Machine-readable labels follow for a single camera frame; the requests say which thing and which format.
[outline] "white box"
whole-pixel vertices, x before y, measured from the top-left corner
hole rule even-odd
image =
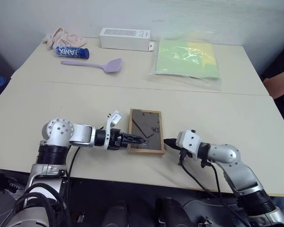
[[[100,34],[102,48],[133,51],[152,51],[150,30],[121,29],[104,27]]]

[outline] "pink cloth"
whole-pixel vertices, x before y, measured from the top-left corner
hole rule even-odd
[[[81,47],[86,44],[85,38],[80,35],[69,34],[61,27],[58,28],[53,34],[47,34],[42,41],[47,43],[48,50],[58,45]]]

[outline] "white table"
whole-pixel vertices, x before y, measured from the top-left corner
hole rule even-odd
[[[268,95],[242,46],[213,45],[222,79],[221,91],[186,84],[184,81],[190,81],[187,78],[150,75],[154,52],[102,49],[99,39],[91,38],[84,48],[88,48],[90,52],[90,58],[86,62],[105,64],[123,58],[121,70],[114,74],[104,74],[96,68],[61,65],[60,61],[64,60],[84,60],[55,56],[53,51],[46,49],[45,44],[40,44],[13,78],[110,87]]]
[[[54,117],[101,126],[108,113],[119,110],[124,117],[117,128],[127,131],[130,108],[139,108],[162,111],[164,138],[175,138],[179,131],[195,129],[206,142],[236,146],[267,193],[284,196],[284,122],[269,96],[23,83],[15,78],[0,96],[2,169],[29,172],[38,154],[41,128]],[[188,162],[192,173],[206,187],[216,190],[211,168],[202,169],[200,162]],[[132,155],[126,150],[84,148],[72,175],[199,189],[177,163],[178,152],[170,149],[158,157]],[[220,169],[219,178],[222,191],[230,192]]]

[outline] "clear plastic sleeve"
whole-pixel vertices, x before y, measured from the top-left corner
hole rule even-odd
[[[161,39],[155,51],[152,74],[175,75],[186,84],[221,90],[212,44]]]

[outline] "purple spatula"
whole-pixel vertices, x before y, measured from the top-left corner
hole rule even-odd
[[[122,58],[118,58],[112,61],[109,61],[106,65],[99,65],[93,63],[85,63],[79,61],[62,61],[63,65],[86,65],[86,66],[94,66],[104,70],[104,72],[118,72],[122,65]]]

